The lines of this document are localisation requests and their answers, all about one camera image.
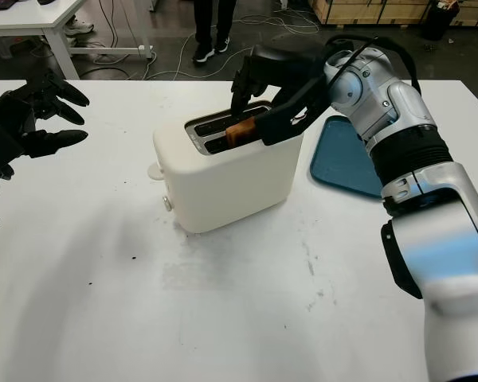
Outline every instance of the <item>blue tray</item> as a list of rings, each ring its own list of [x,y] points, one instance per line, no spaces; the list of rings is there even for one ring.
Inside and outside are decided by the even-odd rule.
[[[327,185],[381,199],[382,183],[374,164],[345,117],[326,120],[310,165],[310,174]]]

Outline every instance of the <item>black shoe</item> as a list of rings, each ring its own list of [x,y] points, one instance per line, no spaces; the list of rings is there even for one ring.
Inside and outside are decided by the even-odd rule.
[[[204,64],[209,58],[214,56],[214,49],[211,45],[200,44],[194,53],[193,62],[195,64]]]
[[[214,52],[224,53],[229,48],[230,37],[227,37],[225,40],[218,40],[216,46],[214,46]]]

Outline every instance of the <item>person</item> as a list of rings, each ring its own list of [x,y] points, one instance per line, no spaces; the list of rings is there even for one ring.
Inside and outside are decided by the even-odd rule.
[[[78,20],[76,18],[76,15],[73,15],[64,25],[64,34],[67,37],[76,36],[78,34],[91,33],[93,30],[93,24]]]
[[[224,53],[230,43],[233,10],[236,0],[219,0],[217,6],[217,37],[213,48],[210,27],[213,20],[213,0],[194,0],[194,22],[197,25],[197,50],[193,56],[195,64],[204,64],[215,53]]]

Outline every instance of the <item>trash bin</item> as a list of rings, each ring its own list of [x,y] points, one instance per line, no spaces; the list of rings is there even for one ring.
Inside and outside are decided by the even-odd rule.
[[[452,20],[459,13],[457,1],[433,1],[430,5],[429,15],[423,25],[423,37],[427,40],[440,40]]]

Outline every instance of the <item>shoe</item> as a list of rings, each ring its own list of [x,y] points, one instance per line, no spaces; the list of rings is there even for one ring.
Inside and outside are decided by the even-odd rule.
[[[200,44],[194,53],[193,62],[195,64],[204,64],[209,58],[214,56],[214,49],[210,45]]]
[[[74,19],[64,25],[64,33],[66,36],[76,36],[77,34],[91,33],[94,30],[93,24],[85,21]]]
[[[229,48],[230,37],[227,37],[225,40],[217,41],[216,46],[214,46],[214,52],[224,53]]]

